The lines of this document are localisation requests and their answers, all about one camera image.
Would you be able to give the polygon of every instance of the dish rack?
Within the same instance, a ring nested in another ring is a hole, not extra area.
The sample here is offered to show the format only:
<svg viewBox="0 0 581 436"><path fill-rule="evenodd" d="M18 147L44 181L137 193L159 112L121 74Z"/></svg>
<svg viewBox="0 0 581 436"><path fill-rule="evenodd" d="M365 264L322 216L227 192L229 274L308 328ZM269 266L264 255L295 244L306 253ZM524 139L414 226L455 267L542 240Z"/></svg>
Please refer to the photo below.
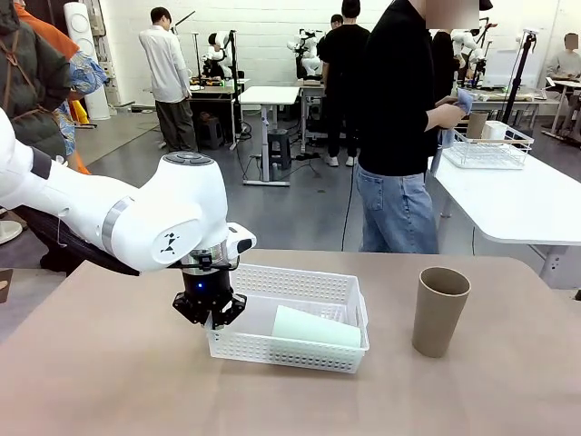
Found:
<svg viewBox="0 0 581 436"><path fill-rule="evenodd" d="M522 170L535 142L509 126L504 139L468 139L467 130L467 124L459 125L451 147L443 152L459 168Z"/></svg>
<svg viewBox="0 0 581 436"><path fill-rule="evenodd" d="M355 373L369 350L368 315L357 277L241 264L231 272L246 310L223 330L206 325L212 357ZM358 327L359 348L272 337L279 305Z"/></svg>

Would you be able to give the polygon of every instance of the speaker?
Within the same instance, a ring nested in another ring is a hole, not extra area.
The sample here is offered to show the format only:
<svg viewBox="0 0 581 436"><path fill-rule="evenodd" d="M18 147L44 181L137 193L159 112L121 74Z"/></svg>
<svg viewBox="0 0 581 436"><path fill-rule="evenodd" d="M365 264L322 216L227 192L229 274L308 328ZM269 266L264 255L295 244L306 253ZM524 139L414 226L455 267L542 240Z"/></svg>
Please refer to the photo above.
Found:
<svg viewBox="0 0 581 436"><path fill-rule="evenodd" d="M66 19L66 27L69 30L70 38L81 47L83 53L91 56L96 63L99 63L94 49L93 33L91 32L87 6L83 3L67 3L64 5L64 18ZM87 112L91 120L99 121L111 118L104 86L87 95L84 100L87 103Z"/></svg>

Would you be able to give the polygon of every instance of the orange jacket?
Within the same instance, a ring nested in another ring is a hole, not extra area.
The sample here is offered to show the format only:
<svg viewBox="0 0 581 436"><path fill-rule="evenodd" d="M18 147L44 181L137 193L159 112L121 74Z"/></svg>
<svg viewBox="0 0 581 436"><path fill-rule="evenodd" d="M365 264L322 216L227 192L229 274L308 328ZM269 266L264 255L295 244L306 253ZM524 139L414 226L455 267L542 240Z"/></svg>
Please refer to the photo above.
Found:
<svg viewBox="0 0 581 436"><path fill-rule="evenodd" d="M75 44L71 38L53 25L49 25L48 23L28 14L23 6L15 4L15 9L20 21L30 25L38 35L42 36L48 42L48 44L61 52L63 56L66 57L67 61L69 61L73 55L80 50L79 46Z"/></svg>

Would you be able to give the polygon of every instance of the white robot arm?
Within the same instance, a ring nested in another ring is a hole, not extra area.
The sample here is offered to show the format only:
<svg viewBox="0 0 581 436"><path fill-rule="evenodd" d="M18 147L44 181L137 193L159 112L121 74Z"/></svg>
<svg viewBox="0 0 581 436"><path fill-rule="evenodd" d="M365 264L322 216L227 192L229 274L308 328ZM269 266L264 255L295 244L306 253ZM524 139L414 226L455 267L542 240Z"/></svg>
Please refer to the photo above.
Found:
<svg viewBox="0 0 581 436"><path fill-rule="evenodd" d="M317 52L316 31L302 31L301 35L296 35L294 41L287 43L287 48L291 50L297 58L300 58L300 64L307 72L307 76L316 76L322 74L322 61Z"/></svg>
<svg viewBox="0 0 581 436"><path fill-rule="evenodd" d="M470 55L471 64L486 59L484 50L476 44L476 40L469 30L453 30L451 38L454 46L454 56L461 56L462 51L467 48L472 52Z"/></svg>
<svg viewBox="0 0 581 436"><path fill-rule="evenodd" d="M208 47L207 58L218 62L218 65L222 68L224 72L224 77L232 77L232 47L229 43L230 32L221 30L216 33L216 44L220 47L220 51L216 52L214 47L211 45Z"/></svg>
<svg viewBox="0 0 581 436"><path fill-rule="evenodd" d="M256 237L226 222L222 173L207 156L164 156L138 189L77 173L19 143L0 110L0 204L58 217L78 238L137 272L182 269L186 291L174 307L191 322L204 324L212 317L218 328L244 309L245 297L233 294L228 271L256 245ZM209 291L200 296L202 288Z"/></svg>

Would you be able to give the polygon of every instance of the stool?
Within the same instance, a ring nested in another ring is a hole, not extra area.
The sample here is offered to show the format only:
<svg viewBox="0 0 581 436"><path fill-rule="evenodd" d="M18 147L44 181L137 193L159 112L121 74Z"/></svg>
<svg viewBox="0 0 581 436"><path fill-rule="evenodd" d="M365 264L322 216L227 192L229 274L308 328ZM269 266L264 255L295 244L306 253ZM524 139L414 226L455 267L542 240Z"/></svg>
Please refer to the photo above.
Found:
<svg viewBox="0 0 581 436"><path fill-rule="evenodd" d="M269 157L270 162L279 164L282 171L291 168L291 140L289 139L288 130L277 129L269 131Z"/></svg>
<svg viewBox="0 0 581 436"><path fill-rule="evenodd" d="M200 147L218 150L225 144L224 132L216 116L201 116L198 120L198 143Z"/></svg>

